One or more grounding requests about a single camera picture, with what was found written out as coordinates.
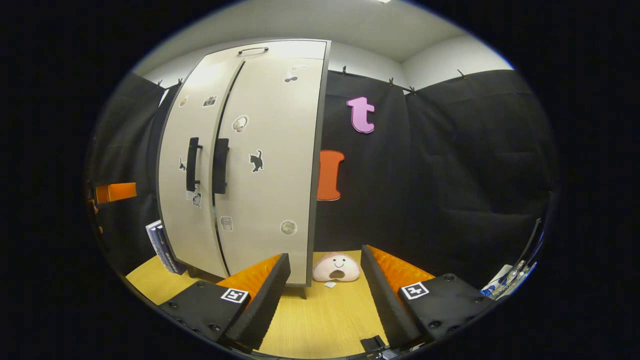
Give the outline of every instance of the ceiling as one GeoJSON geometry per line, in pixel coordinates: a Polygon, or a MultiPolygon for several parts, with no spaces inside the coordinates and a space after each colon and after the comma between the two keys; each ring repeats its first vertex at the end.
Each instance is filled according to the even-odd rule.
{"type": "Polygon", "coordinates": [[[134,71],[146,74],[204,47],[264,37],[331,40],[402,63],[433,44],[465,34],[446,20],[400,0],[245,0],[177,33],[134,71]]]}

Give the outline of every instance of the white wall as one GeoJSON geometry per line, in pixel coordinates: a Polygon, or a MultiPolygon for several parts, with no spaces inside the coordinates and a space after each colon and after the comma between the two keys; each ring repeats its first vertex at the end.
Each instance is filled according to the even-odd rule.
{"type": "MultiPolygon", "coordinates": [[[[148,74],[138,75],[154,83],[162,80],[161,86],[168,88],[177,84],[179,78],[185,79],[203,56],[218,50],[220,50],[220,45],[206,47],[173,59],[148,74]]],[[[329,70],[342,71],[342,67],[345,65],[347,72],[350,74],[358,74],[382,81],[389,81],[390,78],[394,78],[394,84],[406,88],[409,87],[409,83],[404,76],[403,66],[399,62],[358,47],[332,42],[329,53],[329,70]]]]}
{"type": "Polygon", "coordinates": [[[513,69],[493,49],[465,35],[437,43],[403,63],[409,85],[416,90],[441,81],[489,70],[513,69]]]}

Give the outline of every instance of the orange object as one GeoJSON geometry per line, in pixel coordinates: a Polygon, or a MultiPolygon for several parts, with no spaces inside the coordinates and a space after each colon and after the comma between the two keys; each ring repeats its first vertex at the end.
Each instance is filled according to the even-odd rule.
{"type": "Polygon", "coordinates": [[[137,196],[136,183],[102,185],[95,188],[98,204],[137,196]]]}
{"type": "Polygon", "coordinates": [[[317,199],[333,201],[340,198],[338,185],[338,167],[344,160],[344,154],[339,151],[322,150],[320,152],[320,176],[318,178],[317,199]]]}
{"type": "Polygon", "coordinates": [[[367,245],[374,258],[378,262],[378,266],[385,274],[387,282],[391,286],[398,301],[402,304],[402,300],[398,296],[398,290],[403,286],[412,285],[416,282],[427,281],[435,278],[428,272],[417,268],[406,261],[399,259],[391,254],[367,245]]]}
{"type": "Polygon", "coordinates": [[[248,309],[249,305],[251,305],[255,299],[256,294],[258,294],[258,291],[264,284],[264,281],[267,279],[267,276],[271,273],[273,266],[276,265],[276,262],[280,259],[280,256],[282,256],[282,254],[278,254],[261,263],[250,266],[241,272],[220,281],[217,285],[248,291],[249,295],[251,295],[251,300],[249,300],[249,303],[246,305],[246,308],[248,309]]]}

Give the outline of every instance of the light wood table surface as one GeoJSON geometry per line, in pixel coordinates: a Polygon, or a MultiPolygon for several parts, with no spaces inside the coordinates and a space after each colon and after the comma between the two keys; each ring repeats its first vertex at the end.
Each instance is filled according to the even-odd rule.
{"type": "MultiPolygon", "coordinates": [[[[360,263],[360,250],[345,251],[360,263]]],[[[315,252],[314,263],[327,252],[315,252]]],[[[127,279],[156,305],[176,296],[194,282],[185,272],[171,274],[157,256],[140,265],[127,279]]],[[[280,297],[269,331],[258,349],[263,354],[300,359],[327,359],[364,352],[361,339],[387,336],[362,271],[351,282],[336,281],[333,288],[312,281],[307,299],[286,288],[280,297]]]]}

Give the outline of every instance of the cabinet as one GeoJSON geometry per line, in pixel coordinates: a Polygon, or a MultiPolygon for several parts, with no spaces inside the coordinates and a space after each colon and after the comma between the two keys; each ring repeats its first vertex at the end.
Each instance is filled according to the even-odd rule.
{"type": "Polygon", "coordinates": [[[163,130],[157,177],[179,261],[227,277],[286,252],[287,283],[310,285],[329,46],[279,40],[233,47],[205,56],[182,84],[163,130]],[[189,176],[199,181],[194,192],[189,176]]]}

